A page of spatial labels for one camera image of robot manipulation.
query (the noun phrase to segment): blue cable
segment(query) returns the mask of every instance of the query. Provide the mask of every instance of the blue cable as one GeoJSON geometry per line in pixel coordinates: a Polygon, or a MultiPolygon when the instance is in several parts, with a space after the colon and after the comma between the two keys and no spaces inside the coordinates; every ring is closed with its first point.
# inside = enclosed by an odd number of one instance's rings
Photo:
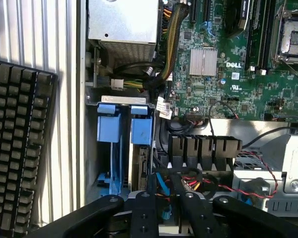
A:
{"type": "Polygon", "coordinates": [[[158,181],[160,183],[160,186],[162,187],[162,190],[164,191],[164,194],[166,196],[170,196],[170,189],[167,187],[167,185],[165,185],[160,173],[156,173],[158,181]]]}

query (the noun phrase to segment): screw hole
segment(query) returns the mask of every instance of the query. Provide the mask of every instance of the screw hole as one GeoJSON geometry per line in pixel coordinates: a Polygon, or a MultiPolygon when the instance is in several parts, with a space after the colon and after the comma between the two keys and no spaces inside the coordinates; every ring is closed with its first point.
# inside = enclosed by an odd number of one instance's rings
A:
{"type": "Polygon", "coordinates": [[[145,227],[145,226],[143,226],[143,227],[140,228],[140,231],[141,231],[142,233],[146,233],[146,232],[148,232],[148,228],[145,227]]]}
{"type": "Polygon", "coordinates": [[[212,234],[212,229],[211,229],[210,227],[207,227],[207,228],[206,228],[206,232],[207,232],[208,234],[212,234]]]}

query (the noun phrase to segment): black keyboard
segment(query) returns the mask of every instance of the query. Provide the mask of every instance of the black keyboard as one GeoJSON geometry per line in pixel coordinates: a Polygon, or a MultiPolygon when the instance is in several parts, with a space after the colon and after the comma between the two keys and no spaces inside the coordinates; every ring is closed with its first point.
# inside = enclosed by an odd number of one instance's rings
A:
{"type": "Polygon", "coordinates": [[[56,83],[53,73],[0,61],[0,237],[27,233],[56,83]]]}

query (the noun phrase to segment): capacitor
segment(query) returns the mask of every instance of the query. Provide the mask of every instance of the capacitor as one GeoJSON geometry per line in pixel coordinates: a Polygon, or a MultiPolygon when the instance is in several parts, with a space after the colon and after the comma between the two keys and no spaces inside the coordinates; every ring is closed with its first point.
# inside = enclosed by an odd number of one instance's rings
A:
{"type": "Polygon", "coordinates": [[[225,78],[222,78],[222,79],[220,80],[220,84],[221,84],[221,85],[226,84],[226,79],[225,79],[225,78]]]}

